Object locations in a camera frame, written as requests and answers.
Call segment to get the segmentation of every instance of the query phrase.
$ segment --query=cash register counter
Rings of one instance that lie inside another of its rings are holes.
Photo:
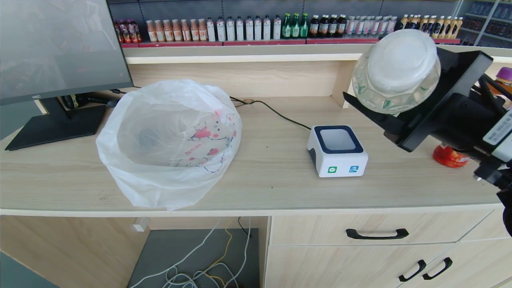
[[[15,132],[1,141],[2,251],[59,287],[126,287],[150,230],[211,229],[219,217],[224,228],[241,216],[259,229],[262,287],[511,287],[502,205],[494,186],[473,179],[475,162],[438,164],[433,138],[407,153],[358,111],[342,109],[353,60],[252,64],[130,70],[138,86],[188,75],[235,97],[269,96],[269,105],[308,126],[350,125],[369,154],[364,176],[319,178],[309,131],[254,104],[238,108],[242,142],[213,189],[179,211],[149,209],[120,192],[96,136],[4,151]],[[355,239],[346,229],[384,238]],[[397,229],[407,235],[396,237]],[[419,260],[427,264],[421,274],[434,275],[448,257],[452,266],[435,279],[398,279]]]

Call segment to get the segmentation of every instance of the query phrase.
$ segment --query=monitor screen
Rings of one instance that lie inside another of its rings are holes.
[[[106,0],[0,7],[0,105],[133,85]]]

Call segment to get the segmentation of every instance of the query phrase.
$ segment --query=plastic bag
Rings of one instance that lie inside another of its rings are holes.
[[[222,89],[166,80],[125,94],[96,146],[134,206],[174,210],[197,203],[220,180],[241,131]]]

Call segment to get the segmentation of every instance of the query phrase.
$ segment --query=computer monitor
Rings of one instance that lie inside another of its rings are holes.
[[[132,87],[106,0],[0,0],[0,105],[40,100],[7,146],[94,135],[105,106],[66,111],[59,96]]]

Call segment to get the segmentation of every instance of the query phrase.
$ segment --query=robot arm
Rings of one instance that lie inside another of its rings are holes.
[[[437,48],[441,75],[434,92],[398,116],[380,114],[344,93],[345,100],[384,129],[384,136],[412,152],[429,135],[479,162],[474,171],[500,189],[503,222],[512,236],[512,109],[487,84],[512,95],[485,74],[493,59],[481,51],[454,53]]]

